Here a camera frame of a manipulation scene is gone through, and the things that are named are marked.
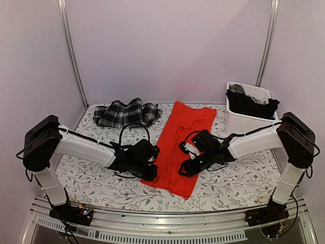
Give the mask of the red orange garment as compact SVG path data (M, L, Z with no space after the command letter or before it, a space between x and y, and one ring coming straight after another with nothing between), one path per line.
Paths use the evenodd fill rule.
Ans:
M184 176L182 163L190 160L193 151L186 151L186 137L201 130L210 131L217 115L213 108L190 108L185 104L175 102L172 112L157 141L160 149L155 165L157 176L153 181L140 180L146 186L167 190L172 194L188 199L195 188L198 176Z

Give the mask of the black white plaid skirt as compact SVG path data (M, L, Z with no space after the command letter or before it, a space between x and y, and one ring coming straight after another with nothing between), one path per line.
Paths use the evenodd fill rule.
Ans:
M140 98L132 99L127 104L115 100L109 106L96 106L93 120L97 126L108 128L123 128L126 125L133 128L150 127L162 113L157 104L143 104Z

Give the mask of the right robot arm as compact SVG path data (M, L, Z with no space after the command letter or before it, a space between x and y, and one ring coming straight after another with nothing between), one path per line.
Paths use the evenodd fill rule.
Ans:
M270 199L272 203L263 209L263 218L268 222L282 214L282 205L287 203L305 171L320 154L314 132L291 112L285 113L278 122L243 134L232 133L219 138L208 130L201 130L190 133L187 138L191 143L184 140L179 148L190 158L181 163L178 171L186 177L195 176L214 164L225 165L259 151L285 150L287 165Z

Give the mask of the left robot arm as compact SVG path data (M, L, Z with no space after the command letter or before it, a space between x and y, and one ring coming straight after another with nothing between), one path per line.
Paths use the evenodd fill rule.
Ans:
M88 160L146 181L153 181L157 176L155 160L159 148L149 139L142 139L134 145L113 141L104 143L70 130L59 123L57 116L50 115L25 134L24 147L16 158L33 173L49 202L56 207L56 213L65 221L72 220L76 213L68 204L66 190L50 164L54 154Z

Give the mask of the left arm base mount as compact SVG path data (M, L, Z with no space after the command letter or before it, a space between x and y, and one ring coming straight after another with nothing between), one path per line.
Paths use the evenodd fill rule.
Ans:
M93 208L87 204L72 206L68 200L66 203L54 206L50 201L51 211L49 216L65 223L73 223L90 226L93 217Z

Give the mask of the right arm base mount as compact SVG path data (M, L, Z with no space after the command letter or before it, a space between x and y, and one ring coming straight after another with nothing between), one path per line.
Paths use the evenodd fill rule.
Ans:
M289 217L286 204L281 205L270 200L265 207L251 209L245 212L244 221L248 226L257 226L274 221L280 221Z

